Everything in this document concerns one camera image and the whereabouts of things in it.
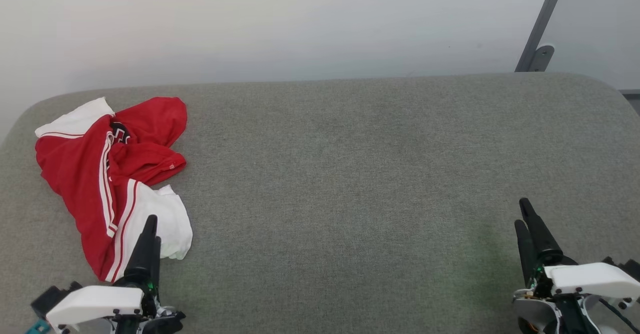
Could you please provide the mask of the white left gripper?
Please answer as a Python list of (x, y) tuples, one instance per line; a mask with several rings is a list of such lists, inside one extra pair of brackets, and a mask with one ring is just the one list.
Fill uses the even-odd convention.
[[(158, 218), (148, 216), (125, 268), (125, 278), (152, 283), (159, 289), (162, 239), (157, 236)], [(69, 327), (97, 319), (109, 322), (110, 334), (178, 334), (185, 314), (161, 307), (141, 288), (86, 286), (67, 293), (46, 313), (46, 320), (57, 334)]]

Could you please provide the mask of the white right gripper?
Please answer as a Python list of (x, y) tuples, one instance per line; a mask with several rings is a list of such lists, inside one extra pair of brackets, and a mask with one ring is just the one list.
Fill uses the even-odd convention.
[(640, 334), (623, 315), (640, 303), (640, 282), (603, 261), (557, 265), (564, 254), (546, 223), (528, 198), (518, 203), (522, 220), (515, 220), (514, 228), (526, 286), (514, 292), (512, 306), (521, 334), (604, 334), (605, 327), (589, 314), (597, 303)]

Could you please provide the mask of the red and white jersey shirt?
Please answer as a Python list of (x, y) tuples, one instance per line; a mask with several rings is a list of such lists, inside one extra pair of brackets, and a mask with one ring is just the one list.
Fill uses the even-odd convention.
[(157, 217), (160, 257), (184, 259), (194, 232), (170, 185), (186, 166), (172, 145), (186, 129), (186, 105), (155, 97), (116, 112), (90, 101), (35, 131), (41, 175), (62, 197), (98, 279), (124, 276), (147, 218)]

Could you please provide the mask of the grey fabric sofa seat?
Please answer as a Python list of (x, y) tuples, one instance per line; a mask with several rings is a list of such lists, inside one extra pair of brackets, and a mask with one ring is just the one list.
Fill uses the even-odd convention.
[(522, 197), (576, 261), (640, 261), (640, 115), (593, 78), (85, 91), (34, 104), (0, 145), (0, 334), (23, 334), (51, 285), (96, 283), (35, 129), (100, 97), (187, 107), (167, 183), (193, 241), (160, 271), (183, 334), (518, 332)]

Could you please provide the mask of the grey metal pole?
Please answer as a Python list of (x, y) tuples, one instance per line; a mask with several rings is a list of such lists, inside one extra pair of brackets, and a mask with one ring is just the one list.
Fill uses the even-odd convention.
[(535, 51), (540, 48), (542, 37), (546, 31), (547, 25), (553, 16), (554, 9), (558, 0), (544, 0), (541, 10), (538, 13), (535, 24), (531, 29), (529, 38), (515, 67), (515, 72), (527, 72), (531, 59)]

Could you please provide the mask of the grey metal foot bracket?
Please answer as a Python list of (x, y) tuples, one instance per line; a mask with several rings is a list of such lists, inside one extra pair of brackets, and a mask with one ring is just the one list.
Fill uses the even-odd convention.
[(535, 51), (526, 71), (545, 72), (551, 62), (551, 58), (553, 58), (554, 51), (555, 49), (553, 45), (544, 45), (538, 48)]

